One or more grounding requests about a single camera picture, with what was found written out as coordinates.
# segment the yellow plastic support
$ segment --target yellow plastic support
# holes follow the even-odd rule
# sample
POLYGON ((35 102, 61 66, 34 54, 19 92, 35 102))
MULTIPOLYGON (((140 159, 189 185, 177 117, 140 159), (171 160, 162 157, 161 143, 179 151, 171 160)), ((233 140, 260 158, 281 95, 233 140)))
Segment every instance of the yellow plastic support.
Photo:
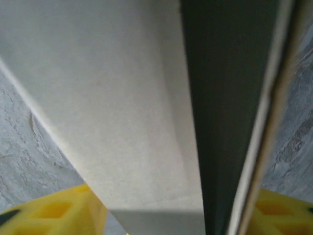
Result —
POLYGON ((106 215, 90 188, 80 185, 5 211, 0 215, 0 234, 101 235, 106 215))
POLYGON ((313 235, 313 204, 262 189, 247 235, 313 235))

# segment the gray marbled floor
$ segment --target gray marbled floor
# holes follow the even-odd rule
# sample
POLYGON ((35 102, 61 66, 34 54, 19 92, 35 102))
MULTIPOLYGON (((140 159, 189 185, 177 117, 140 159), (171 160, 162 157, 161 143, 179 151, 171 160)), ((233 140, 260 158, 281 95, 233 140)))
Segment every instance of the gray marbled floor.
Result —
MULTIPOLYGON (((0 212, 84 183, 0 74, 0 212)), ((109 214, 105 234, 126 232, 109 214)))

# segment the yellow plastic block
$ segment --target yellow plastic block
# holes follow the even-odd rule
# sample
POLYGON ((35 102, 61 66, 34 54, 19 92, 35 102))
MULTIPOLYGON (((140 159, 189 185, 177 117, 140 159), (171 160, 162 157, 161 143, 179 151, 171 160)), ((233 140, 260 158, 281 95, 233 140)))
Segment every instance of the yellow plastic block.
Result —
POLYGON ((4 213, 17 210, 0 226, 1 235, 101 235, 107 215, 107 209, 87 185, 35 199, 4 213))
POLYGON ((262 189, 247 235, 313 235, 313 204, 262 189))

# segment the floor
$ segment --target floor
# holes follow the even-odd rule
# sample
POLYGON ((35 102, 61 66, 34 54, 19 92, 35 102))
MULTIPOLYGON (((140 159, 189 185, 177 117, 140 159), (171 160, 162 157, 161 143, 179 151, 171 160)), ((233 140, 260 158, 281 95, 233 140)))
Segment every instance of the floor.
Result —
MULTIPOLYGON (((313 203, 312 52, 310 23, 262 187, 313 203)), ((0 132, 0 211, 84 182, 1 74, 0 132)), ((106 234, 125 234, 112 215, 106 234)))

